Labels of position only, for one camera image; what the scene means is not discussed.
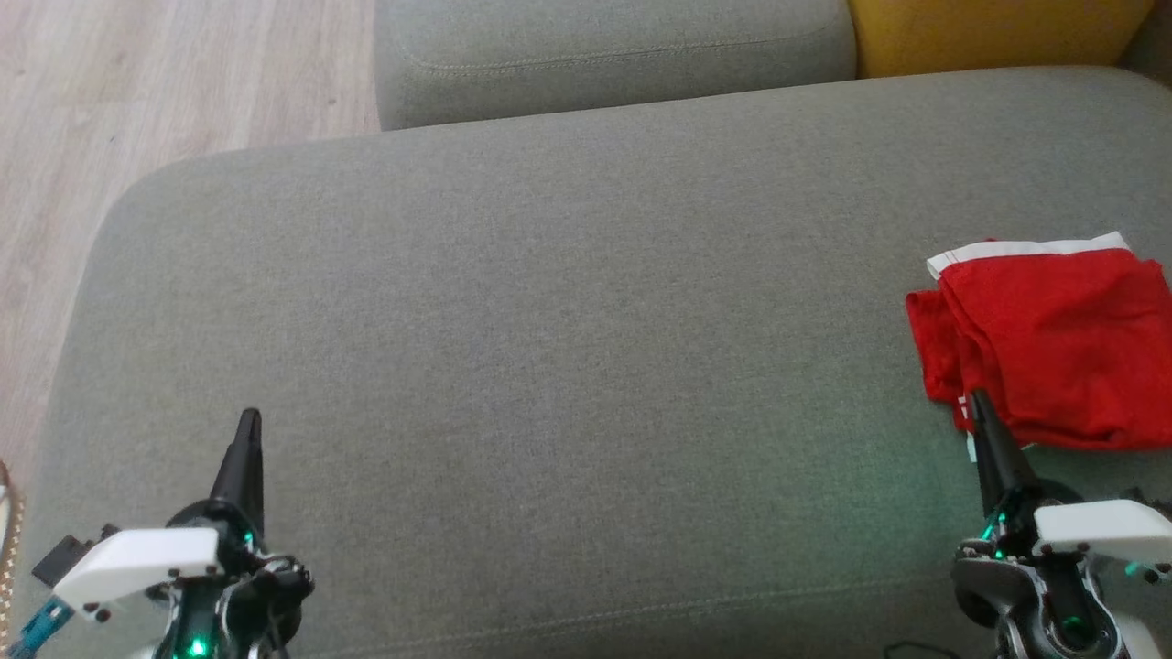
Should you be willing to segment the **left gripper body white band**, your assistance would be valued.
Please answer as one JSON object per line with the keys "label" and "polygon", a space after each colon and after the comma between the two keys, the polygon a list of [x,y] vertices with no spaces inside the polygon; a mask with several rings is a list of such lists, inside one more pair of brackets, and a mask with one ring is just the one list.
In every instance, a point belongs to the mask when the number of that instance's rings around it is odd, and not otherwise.
{"label": "left gripper body white band", "polygon": [[163,528],[109,535],[53,587],[55,600],[95,617],[122,598],[184,580],[223,580],[252,573],[270,559],[261,529],[229,502],[197,502]]}

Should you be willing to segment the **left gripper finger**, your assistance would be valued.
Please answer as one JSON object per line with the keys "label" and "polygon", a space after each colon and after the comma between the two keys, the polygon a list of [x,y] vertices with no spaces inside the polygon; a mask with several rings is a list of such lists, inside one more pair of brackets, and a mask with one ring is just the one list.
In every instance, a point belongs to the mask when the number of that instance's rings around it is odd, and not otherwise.
{"label": "left gripper finger", "polygon": [[210,498],[238,509],[253,534],[265,532],[261,413],[258,408],[241,412],[234,439],[223,454]]}

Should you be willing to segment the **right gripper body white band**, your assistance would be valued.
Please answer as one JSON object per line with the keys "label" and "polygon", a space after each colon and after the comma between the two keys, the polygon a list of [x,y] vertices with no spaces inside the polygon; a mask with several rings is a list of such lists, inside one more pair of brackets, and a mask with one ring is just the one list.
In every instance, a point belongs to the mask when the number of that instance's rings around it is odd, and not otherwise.
{"label": "right gripper body white band", "polygon": [[1127,573],[1168,573],[1168,498],[1138,488],[1122,497],[1085,501],[1071,488],[1041,481],[1011,507],[993,508],[984,522],[993,557],[1040,557],[1043,546],[1125,563]]}

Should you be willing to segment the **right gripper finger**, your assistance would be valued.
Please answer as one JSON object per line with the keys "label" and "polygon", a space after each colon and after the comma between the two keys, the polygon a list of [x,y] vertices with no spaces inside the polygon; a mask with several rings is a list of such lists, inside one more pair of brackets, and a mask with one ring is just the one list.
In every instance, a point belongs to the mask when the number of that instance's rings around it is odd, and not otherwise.
{"label": "right gripper finger", "polygon": [[1026,503],[1040,501],[1041,481],[984,389],[970,390],[970,421],[984,517],[1011,517]]}

